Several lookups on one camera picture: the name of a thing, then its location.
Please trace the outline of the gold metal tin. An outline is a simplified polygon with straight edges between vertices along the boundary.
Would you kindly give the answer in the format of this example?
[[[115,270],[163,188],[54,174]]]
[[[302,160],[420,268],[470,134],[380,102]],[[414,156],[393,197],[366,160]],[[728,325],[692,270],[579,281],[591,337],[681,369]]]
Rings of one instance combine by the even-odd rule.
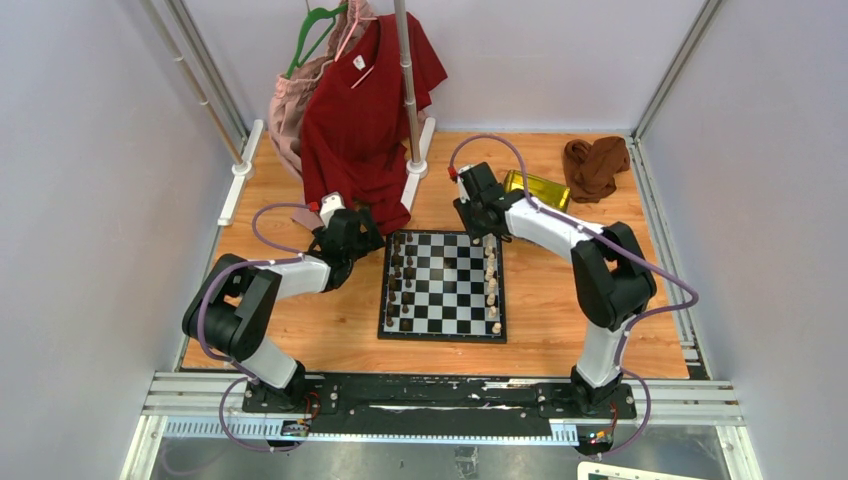
[[[503,179],[503,185],[506,192],[523,189],[545,205],[563,213],[567,211],[570,203],[570,188],[565,184],[532,174],[527,174],[527,182],[524,182],[520,170],[509,170]]]

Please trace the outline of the black white chessboard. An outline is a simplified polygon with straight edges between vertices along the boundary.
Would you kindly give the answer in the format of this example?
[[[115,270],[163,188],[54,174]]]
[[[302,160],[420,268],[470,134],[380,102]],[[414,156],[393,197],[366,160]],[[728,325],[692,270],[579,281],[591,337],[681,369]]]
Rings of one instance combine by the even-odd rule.
[[[507,342],[501,239],[398,230],[386,238],[377,337]]]

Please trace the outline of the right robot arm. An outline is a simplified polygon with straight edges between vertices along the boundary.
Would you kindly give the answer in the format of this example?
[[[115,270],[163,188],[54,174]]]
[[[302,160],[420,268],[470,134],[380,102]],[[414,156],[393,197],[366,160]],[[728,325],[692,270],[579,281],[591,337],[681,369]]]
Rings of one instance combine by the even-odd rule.
[[[580,415],[598,416],[623,378],[628,329],[657,292],[632,229],[622,222],[603,226],[582,221],[522,189],[506,191],[487,163],[448,172],[459,191],[453,205],[473,238],[516,237],[570,263],[588,327],[567,398]]]

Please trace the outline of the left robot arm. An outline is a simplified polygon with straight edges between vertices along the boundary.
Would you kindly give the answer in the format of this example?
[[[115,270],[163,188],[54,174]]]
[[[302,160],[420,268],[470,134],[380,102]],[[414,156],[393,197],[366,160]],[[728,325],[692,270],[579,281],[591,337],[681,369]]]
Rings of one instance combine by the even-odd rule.
[[[309,249],[292,258],[225,254],[189,303],[182,331],[205,353],[244,372],[259,400],[296,412],[308,396],[305,367],[267,335],[276,302],[338,289],[357,260],[384,245],[369,208],[341,207],[314,229]]]

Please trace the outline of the white rack base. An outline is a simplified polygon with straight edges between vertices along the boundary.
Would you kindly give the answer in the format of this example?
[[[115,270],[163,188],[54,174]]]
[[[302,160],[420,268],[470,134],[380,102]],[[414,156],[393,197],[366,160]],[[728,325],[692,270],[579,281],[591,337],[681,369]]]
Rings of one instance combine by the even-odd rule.
[[[401,196],[402,205],[412,212],[421,181],[428,174],[427,157],[436,130],[435,117],[427,116],[421,123],[418,138],[412,145],[412,156],[406,164],[406,183]]]

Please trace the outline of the metal clothes rack pole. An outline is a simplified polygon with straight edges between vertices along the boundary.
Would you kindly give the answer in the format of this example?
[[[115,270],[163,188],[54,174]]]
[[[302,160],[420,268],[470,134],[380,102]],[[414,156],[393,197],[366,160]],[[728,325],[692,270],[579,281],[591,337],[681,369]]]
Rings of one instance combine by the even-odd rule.
[[[404,80],[404,105],[408,116],[409,141],[412,156],[412,145],[418,138],[420,125],[418,121],[418,108],[414,84],[413,61],[411,57],[408,15],[404,0],[394,0],[393,6],[398,34],[400,68],[402,70]]]

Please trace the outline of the red t-shirt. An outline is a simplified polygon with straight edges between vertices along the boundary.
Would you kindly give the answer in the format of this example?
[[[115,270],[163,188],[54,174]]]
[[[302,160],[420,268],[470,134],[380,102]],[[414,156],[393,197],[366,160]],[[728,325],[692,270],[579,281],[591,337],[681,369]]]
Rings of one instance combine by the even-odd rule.
[[[396,19],[380,16],[331,61],[308,102],[300,136],[306,201],[338,193],[347,205],[366,205],[384,235],[411,218],[401,202],[409,122],[399,61]]]

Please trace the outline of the brown crumpled cloth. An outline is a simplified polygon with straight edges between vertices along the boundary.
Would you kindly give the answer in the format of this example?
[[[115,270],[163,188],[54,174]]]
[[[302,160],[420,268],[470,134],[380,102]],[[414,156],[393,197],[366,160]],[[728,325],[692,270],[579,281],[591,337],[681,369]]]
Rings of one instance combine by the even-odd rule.
[[[630,169],[624,138],[608,136],[594,142],[577,139],[563,150],[563,168],[571,200],[599,203],[617,190],[616,176]]]

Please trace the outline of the pink garment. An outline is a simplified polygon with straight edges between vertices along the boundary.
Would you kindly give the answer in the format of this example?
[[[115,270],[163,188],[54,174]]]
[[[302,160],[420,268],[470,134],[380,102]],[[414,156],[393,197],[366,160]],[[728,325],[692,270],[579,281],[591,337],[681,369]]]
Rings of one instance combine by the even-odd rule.
[[[367,29],[374,11],[367,1],[350,1],[347,11],[333,26],[324,51],[278,76],[269,105],[269,138],[277,158],[294,180],[296,203],[303,204],[301,127],[306,107],[323,74],[342,53],[349,52]]]

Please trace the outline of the green clothes hanger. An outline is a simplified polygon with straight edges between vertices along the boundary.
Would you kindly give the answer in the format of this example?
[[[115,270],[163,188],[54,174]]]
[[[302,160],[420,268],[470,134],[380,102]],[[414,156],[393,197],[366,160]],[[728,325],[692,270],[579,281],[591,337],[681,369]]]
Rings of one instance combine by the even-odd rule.
[[[335,28],[337,21],[347,12],[348,7],[349,2],[342,1],[332,9],[316,7],[308,10],[298,32],[293,57],[284,72],[286,79],[290,79],[298,69],[307,63]]]

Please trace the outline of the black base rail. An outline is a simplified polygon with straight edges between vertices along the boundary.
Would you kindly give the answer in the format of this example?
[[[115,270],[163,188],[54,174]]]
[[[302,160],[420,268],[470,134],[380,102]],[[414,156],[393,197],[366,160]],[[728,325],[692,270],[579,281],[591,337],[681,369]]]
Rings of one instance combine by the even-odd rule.
[[[242,409],[303,414],[315,434],[412,437],[542,437],[554,420],[605,428],[637,416],[623,383],[595,394],[563,379],[401,374],[312,374],[281,391],[250,384]]]

